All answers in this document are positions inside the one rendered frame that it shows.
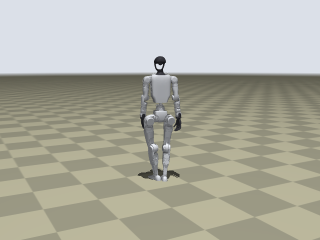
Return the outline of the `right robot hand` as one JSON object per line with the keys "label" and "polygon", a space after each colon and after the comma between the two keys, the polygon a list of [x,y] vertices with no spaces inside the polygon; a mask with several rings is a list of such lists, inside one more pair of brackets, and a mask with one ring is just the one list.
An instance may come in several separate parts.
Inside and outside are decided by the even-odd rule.
{"label": "right robot hand", "polygon": [[175,117],[175,118],[176,118],[176,123],[175,123],[175,125],[173,127],[176,126],[176,129],[174,129],[174,131],[178,131],[178,130],[181,129],[181,124],[182,124],[182,122],[181,122],[181,113],[178,113],[178,117]]}

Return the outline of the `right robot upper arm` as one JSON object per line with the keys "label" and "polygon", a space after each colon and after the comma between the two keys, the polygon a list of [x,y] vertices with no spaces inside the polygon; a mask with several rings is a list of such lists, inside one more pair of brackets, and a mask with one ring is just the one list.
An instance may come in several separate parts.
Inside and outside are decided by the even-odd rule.
{"label": "right robot upper arm", "polygon": [[171,77],[171,83],[172,83],[171,87],[172,87],[172,92],[173,92],[173,95],[171,95],[171,97],[172,97],[173,101],[178,101],[179,100],[178,79],[175,76],[170,76],[170,77]]}

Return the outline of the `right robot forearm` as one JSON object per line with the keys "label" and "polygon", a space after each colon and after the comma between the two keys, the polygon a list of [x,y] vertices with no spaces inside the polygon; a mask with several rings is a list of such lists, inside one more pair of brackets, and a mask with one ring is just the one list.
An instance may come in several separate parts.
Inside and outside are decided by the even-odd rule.
{"label": "right robot forearm", "polygon": [[[181,113],[181,108],[180,108],[180,97],[178,101],[173,102],[174,103],[174,111],[175,111],[175,116],[178,118],[178,114]],[[182,113],[181,113],[182,116]]]}

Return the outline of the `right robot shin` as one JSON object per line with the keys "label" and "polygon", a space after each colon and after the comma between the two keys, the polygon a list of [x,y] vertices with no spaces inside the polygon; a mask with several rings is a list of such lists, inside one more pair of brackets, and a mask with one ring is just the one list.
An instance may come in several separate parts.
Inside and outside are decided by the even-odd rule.
{"label": "right robot shin", "polygon": [[168,165],[170,162],[170,150],[171,150],[171,145],[169,144],[169,150],[168,153],[163,152],[162,153],[162,164],[163,164],[163,176],[164,175],[167,177],[167,169],[168,169]]}

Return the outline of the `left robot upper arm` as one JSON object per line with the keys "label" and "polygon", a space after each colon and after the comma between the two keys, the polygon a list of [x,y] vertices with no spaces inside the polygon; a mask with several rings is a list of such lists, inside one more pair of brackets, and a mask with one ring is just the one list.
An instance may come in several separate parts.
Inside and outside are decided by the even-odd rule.
{"label": "left robot upper arm", "polygon": [[145,76],[142,80],[142,91],[144,96],[144,101],[149,100],[149,83],[151,82],[152,76]]}

